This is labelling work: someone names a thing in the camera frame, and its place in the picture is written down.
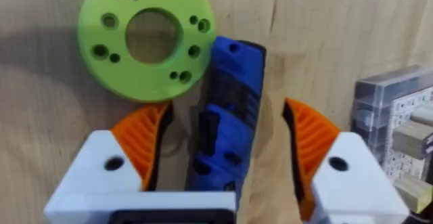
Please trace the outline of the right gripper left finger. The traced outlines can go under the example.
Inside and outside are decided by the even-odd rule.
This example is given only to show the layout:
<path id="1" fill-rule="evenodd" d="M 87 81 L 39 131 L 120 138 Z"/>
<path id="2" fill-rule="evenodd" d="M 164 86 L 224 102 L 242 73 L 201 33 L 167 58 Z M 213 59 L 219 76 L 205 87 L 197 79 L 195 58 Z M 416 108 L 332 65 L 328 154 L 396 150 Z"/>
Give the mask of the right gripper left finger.
<path id="1" fill-rule="evenodd" d="M 114 194 L 152 189 L 162 136 L 173 120 L 170 102 L 147 104 L 111 129 L 89 134 L 56 194 Z"/>

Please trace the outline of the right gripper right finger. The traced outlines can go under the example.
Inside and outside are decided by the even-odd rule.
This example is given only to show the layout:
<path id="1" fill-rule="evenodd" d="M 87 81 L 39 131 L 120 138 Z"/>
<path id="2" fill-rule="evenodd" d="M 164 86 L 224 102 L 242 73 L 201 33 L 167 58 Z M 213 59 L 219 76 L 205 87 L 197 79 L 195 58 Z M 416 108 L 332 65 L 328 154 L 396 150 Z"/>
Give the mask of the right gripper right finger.
<path id="1" fill-rule="evenodd" d="M 300 220 L 322 224 L 404 223 L 410 211 L 363 138 L 320 112 L 285 99 Z"/>

